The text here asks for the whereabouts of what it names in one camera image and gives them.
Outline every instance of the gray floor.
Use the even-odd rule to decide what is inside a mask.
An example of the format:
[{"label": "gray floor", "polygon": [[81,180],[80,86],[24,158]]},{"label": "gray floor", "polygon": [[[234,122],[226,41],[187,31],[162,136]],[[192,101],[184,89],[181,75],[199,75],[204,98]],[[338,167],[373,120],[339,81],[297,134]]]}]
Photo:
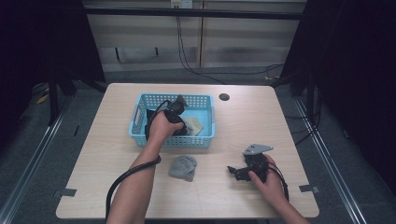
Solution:
[{"label": "gray floor", "polygon": [[[225,67],[194,69],[199,72],[240,73],[192,74],[185,69],[173,68],[145,71],[106,72],[107,84],[112,82],[147,83],[197,83],[235,85],[266,85],[279,75],[281,66],[267,73],[246,75],[265,70],[266,67]],[[77,82],[77,94],[67,108],[63,122],[51,141],[49,150],[39,166],[35,177],[26,192],[12,223],[104,223],[103,220],[62,220],[56,217],[56,207],[60,201],[53,192],[65,187],[78,158],[86,135],[91,127],[103,94]],[[50,106],[49,101],[37,105],[35,100],[41,95],[37,88],[32,103],[22,117],[20,130],[12,139],[7,155],[0,160],[0,203],[17,185],[26,164],[47,130]],[[295,99],[290,96],[289,86],[276,88],[290,133],[295,142],[307,135],[305,124],[298,113]],[[323,137],[332,158],[338,166],[352,195],[355,197],[367,223],[394,223],[396,220],[395,197],[381,181],[376,172],[362,158],[353,139],[346,139],[342,125],[324,104],[321,109],[319,132]],[[320,214],[310,218],[312,223],[353,223],[337,188],[324,166],[312,139],[307,138],[297,146],[308,180],[319,188],[315,194]],[[149,220],[148,223],[282,223],[281,220]]]}]

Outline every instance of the gray object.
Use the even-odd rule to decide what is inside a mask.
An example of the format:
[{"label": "gray object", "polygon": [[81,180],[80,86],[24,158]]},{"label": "gray object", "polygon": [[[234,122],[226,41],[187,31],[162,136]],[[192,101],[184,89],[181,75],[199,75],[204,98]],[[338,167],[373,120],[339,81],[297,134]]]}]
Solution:
[{"label": "gray object", "polygon": [[259,153],[263,153],[269,150],[274,149],[272,146],[265,146],[265,145],[259,145],[259,144],[252,144],[250,145],[247,149],[245,149],[242,154],[244,155],[257,155]]},{"label": "gray object", "polygon": [[194,157],[183,155],[175,159],[171,169],[169,170],[169,175],[191,182],[194,179],[196,166],[197,161]]}]

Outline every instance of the black curtain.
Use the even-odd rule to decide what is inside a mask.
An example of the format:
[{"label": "black curtain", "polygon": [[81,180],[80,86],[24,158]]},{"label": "black curtain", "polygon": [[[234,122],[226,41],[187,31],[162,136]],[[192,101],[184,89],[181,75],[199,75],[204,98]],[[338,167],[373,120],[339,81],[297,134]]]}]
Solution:
[{"label": "black curtain", "polygon": [[326,104],[396,195],[396,3],[309,0],[305,14],[282,76],[293,76],[299,93],[313,75]]},{"label": "black curtain", "polygon": [[5,140],[28,105],[32,88],[57,80],[105,81],[80,0],[0,2],[0,134]]}]

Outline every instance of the gray tape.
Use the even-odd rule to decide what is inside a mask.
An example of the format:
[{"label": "gray tape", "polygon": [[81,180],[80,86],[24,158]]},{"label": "gray tape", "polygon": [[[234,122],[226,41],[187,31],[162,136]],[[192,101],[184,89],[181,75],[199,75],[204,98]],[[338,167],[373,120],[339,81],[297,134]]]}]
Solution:
[{"label": "gray tape", "polygon": [[76,189],[57,189],[53,192],[52,197],[62,198],[62,196],[74,197]]}]

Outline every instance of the hand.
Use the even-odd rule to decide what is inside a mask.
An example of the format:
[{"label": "hand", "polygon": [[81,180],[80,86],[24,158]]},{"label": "hand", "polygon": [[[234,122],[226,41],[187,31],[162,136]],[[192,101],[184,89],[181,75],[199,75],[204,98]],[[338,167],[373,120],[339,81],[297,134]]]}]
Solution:
[{"label": "hand", "polygon": [[[275,164],[274,160],[270,156],[268,155],[264,155],[264,156],[267,158],[269,162]],[[276,170],[276,168],[272,164],[269,164],[269,166]],[[262,197],[269,204],[275,206],[287,201],[287,199],[285,198],[285,193],[283,191],[280,179],[274,171],[268,170],[267,179],[265,183],[262,183],[259,177],[252,171],[250,171],[248,175],[250,176],[251,180],[254,182],[256,187],[259,189],[260,193],[262,194]]]},{"label": "hand", "polygon": [[163,111],[158,112],[154,121],[149,128],[149,138],[164,141],[167,137],[171,136],[176,130],[182,129],[183,123],[171,123],[166,118]]}]

